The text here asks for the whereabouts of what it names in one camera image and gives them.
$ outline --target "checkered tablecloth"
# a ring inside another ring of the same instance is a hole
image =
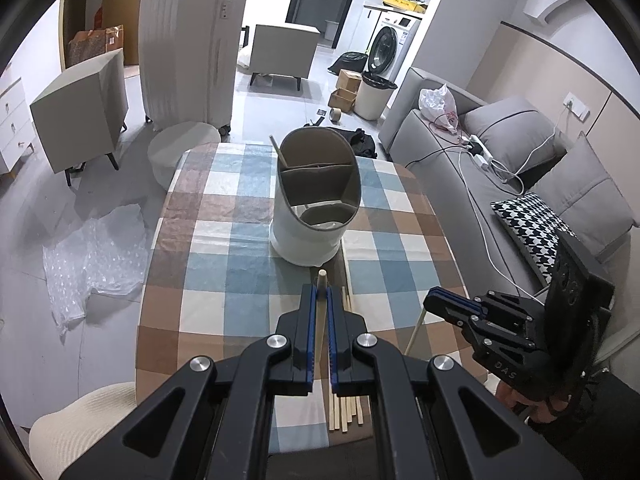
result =
[[[331,284],[347,286],[368,330],[400,349],[432,286],[466,294],[437,218],[402,166],[358,158],[362,203],[328,262]],[[260,144],[206,144],[186,152],[154,235],[136,351],[136,395],[145,399],[197,355],[238,355],[295,310],[319,269],[281,259],[269,244],[276,155]],[[485,370],[459,329],[427,314],[412,356],[448,354],[475,377]],[[329,431],[326,338],[308,397],[277,397],[270,451],[332,446],[372,435],[364,424]]]

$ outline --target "black and white pillow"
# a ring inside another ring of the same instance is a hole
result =
[[[492,202],[491,208],[542,283],[549,284],[556,262],[556,230],[575,236],[569,226],[535,193]]]

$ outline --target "suitcase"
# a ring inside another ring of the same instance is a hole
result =
[[[246,0],[141,0],[145,114],[155,129],[186,121],[230,130]]]

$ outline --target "roll of tape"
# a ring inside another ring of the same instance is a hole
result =
[[[340,108],[331,108],[331,110],[329,110],[329,119],[331,119],[332,122],[337,123],[341,116],[342,112]]]

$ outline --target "round stool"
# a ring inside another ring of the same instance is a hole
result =
[[[182,154],[210,142],[220,142],[218,130],[210,124],[195,121],[169,126],[158,133],[149,143],[147,152],[158,184],[168,190]]]

